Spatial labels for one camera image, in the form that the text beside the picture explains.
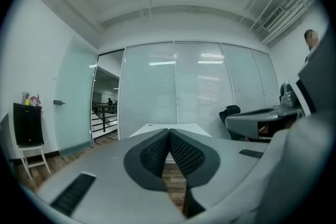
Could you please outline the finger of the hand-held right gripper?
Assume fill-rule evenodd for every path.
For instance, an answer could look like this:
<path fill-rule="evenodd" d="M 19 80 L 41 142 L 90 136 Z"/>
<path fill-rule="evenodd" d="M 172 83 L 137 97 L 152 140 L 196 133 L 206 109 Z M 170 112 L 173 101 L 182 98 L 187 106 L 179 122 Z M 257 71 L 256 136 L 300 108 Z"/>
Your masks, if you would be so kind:
<path fill-rule="evenodd" d="M 259 109 L 242 113 L 240 108 L 226 108 L 225 126 L 231 136 L 243 136 L 251 140 L 262 140 L 259 123 L 278 120 L 278 112 L 274 108 Z"/>

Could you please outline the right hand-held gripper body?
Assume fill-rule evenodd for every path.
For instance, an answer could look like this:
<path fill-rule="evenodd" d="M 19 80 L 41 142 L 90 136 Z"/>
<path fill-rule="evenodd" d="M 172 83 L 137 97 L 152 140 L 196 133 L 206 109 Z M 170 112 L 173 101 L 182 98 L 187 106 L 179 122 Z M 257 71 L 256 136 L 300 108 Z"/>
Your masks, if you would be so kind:
<path fill-rule="evenodd" d="M 280 87 L 280 105 L 308 116 L 335 111 L 335 31 L 329 26 L 301 69 Z"/>

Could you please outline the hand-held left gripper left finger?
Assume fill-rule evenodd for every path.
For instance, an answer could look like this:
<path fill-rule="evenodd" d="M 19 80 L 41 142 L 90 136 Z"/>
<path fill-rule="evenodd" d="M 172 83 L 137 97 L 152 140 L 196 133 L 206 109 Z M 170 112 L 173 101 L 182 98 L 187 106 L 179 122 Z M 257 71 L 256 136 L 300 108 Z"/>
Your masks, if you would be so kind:
<path fill-rule="evenodd" d="M 168 129 L 99 146 L 49 178 L 36 204 L 54 223 L 182 223 L 162 180 Z"/>

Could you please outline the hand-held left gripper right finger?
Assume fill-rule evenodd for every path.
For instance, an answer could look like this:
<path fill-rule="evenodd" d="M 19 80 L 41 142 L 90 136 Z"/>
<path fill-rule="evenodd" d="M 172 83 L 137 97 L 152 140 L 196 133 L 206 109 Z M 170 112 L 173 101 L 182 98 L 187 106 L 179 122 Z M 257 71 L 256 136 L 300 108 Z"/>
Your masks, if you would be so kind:
<path fill-rule="evenodd" d="M 170 153 L 186 179 L 185 213 L 215 218 L 255 218 L 272 145 L 232 141 L 170 129 Z"/>

